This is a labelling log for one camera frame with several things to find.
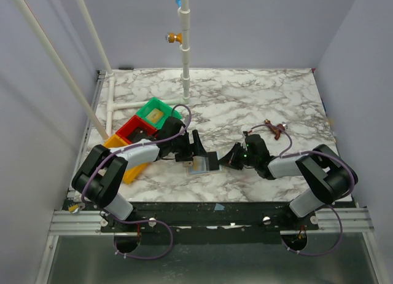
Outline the gold credit card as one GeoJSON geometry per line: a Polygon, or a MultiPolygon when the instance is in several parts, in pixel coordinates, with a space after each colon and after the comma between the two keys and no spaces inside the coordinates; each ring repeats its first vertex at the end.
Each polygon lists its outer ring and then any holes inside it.
{"type": "Polygon", "coordinates": [[[205,158],[198,158],[193,161],[192,170],[195,172],[206,171],[206,160],[205,158]]]}

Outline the beige card holder wallet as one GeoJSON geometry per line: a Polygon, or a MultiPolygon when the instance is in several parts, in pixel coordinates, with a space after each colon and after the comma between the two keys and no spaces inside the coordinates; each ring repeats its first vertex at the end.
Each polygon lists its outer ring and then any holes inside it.
{"type": "Polygon", "coordinates": [[[208,175],[225,172],[224,167],[217,163],[219,157],[220,153],[217,151],[209,152],[208,157],[195,156],[193,158],[193,164],[185,169],[187,176],[208,175]]]}

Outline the dark credit card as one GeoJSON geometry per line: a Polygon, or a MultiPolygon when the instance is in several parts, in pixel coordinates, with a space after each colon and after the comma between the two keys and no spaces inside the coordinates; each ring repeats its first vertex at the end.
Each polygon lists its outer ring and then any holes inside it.
{"type": "Polygon", "coordinates": [[[220,170],[219,158],[217,152],[208,152],[208,170],[210,172],[220,170]]]}

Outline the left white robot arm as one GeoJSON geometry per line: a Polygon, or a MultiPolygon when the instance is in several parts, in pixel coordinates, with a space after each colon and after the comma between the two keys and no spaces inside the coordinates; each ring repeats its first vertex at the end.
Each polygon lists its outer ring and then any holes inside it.
{"type": "Polygon", "coordinates": [[[195,156],[207,157],[197,130],[192,131],[193,143],[186,131],[187,124],[173,116],[151,136],[119,148],[96,145],[74,175],[71,186],[98,208],[115,216],[121,231],[131,231],[136,224],[133,206],[119,194],[127,170],[162,160],[173,153],[177,162],[192,162],[195,156]]]}

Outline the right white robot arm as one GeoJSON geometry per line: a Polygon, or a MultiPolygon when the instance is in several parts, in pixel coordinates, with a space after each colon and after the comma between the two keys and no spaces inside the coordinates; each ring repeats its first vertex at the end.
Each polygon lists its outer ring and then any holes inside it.
{"type": "Polygon", "coordinates": [[[303,225],[311,212],[350,194],[358,182],[355,171],[324,144],[311,151],[279,157],[270,154],[260,135],[248,135],[244,144],[235,143],[218,163],[234,170],[251,167],[267,180],[303,177],[308,189],[283,210],[283,224],[291,230],[303,225]]]}

